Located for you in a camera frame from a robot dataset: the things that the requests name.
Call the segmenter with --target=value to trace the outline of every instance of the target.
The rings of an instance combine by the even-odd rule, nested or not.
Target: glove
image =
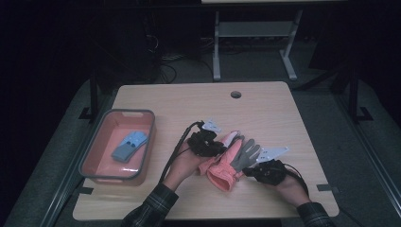
[[[128,134],[120,145],[113,151],[112,157],[120,163],[127,163],[132,155],[141,148],[148,140],[148,137],[141,131],[133,131]]]
[[[243,147],[243,139],[238,139],[221,156],[216,166],[207,170],[207,177],[222,191],[231,191],[235,181],[243,175],[242,169],[256,164],[260,146],[249,140]]]
[[[238,136],[240,136],[239,134],[240,134],[240,131],[231,131],[229,134],[225,135],[225,136],[220,140],[220,142],[224,144],[224,147],[225,147],[225,148],[229,148],[229,147],[233,144],[233,142],[235,141],[235,139],[238,138]],[[218,161],[220,160],[220,158],[221,158],[221,155],[218,156],[218,157],[212,157],[212,158],[209,159],[208,161],[206,161],[206,162],[200,164],[200,165],[198,166],[198,169],[200,170],[200,174],[201,174],[201,175],[206,174],[207,169],[208,169],[210,166],[212,166],[212,165],[218,163]]]

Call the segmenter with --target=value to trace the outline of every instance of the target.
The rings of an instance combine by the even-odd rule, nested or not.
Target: person's left hand
[[[210,157],[200,157],[196,155],[190,150],[185,141],[179,150],[179,155],[171,164],[163,184],[175,191],[183,180],[191,176],[195,170],[197,170],[201,163],[209,159]]]

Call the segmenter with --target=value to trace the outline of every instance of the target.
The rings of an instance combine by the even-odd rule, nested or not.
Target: hand
[[[191,176],[198,166],[209,160],[210,157],[200,157],[189,149],[188,144],[185,142],[179,150],[179,155],[171,164],[163,184],[171,190],[177,190],[178,186]]]
[[[278,193],[280,193],[280,195],[283,197],[285,201],[287,201],[288,203],[292,204],[295,207],[298,207],[307,202],[311,202],[310,198],[304,191],[301,184],[298,183],[298,181],[295,180],[295,178],[289,175],[287,175],[286,178],[276,186],[266,183],[264,183],[264,185],[267,188],[276,190]]]

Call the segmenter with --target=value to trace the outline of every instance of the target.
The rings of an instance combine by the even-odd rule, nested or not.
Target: person's right hand
[[[283,197],[285,201],[298,207],[304,203],[311,202],[310,198],[302,188],[298,181],[287,175],[286,178],[276,186],[263,183],[267,188],[276,190]]]

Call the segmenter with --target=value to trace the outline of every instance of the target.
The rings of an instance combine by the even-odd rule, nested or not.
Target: pink tray
[[[141,184],[147,174],[156,128],[149,110],[109,110],[103,118],[82,159],[79,172],[96,183]],[[113,159],[112,153],[131,131],[142,131],[148,141],[126,164]]]

